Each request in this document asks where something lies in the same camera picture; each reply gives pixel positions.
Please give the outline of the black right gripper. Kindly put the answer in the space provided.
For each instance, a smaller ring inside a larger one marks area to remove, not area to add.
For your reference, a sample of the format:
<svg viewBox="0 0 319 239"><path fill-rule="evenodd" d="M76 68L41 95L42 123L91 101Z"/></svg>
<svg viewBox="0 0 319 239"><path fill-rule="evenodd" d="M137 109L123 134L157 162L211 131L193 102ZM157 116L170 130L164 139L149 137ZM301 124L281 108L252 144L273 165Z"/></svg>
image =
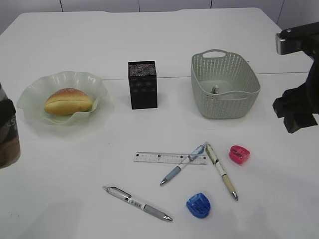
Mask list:
<svg viewBox="0 0 319 239"><path fill-rule="evenodd" d="M306 83L284 91L281 97L275 99L272 107L279 119L284 118L289 133L318 125L307 97Z"/></svg>

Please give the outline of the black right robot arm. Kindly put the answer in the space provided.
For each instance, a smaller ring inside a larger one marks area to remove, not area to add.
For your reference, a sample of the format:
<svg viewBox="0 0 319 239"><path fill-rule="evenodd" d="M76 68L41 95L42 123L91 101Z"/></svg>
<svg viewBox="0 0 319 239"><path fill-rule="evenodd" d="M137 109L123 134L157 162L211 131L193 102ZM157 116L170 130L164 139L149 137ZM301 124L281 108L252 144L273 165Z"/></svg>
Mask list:
<svg viewBox="0 0 319 239"><path fill-rule="evenodd" d="M302 51L313 59L306 81L275 99L273 109L277 117L284 119L289 133L318 125L314 114L319 113L319 46L314 38L284 39L277 34L276 50L280 55Z"/></svg>

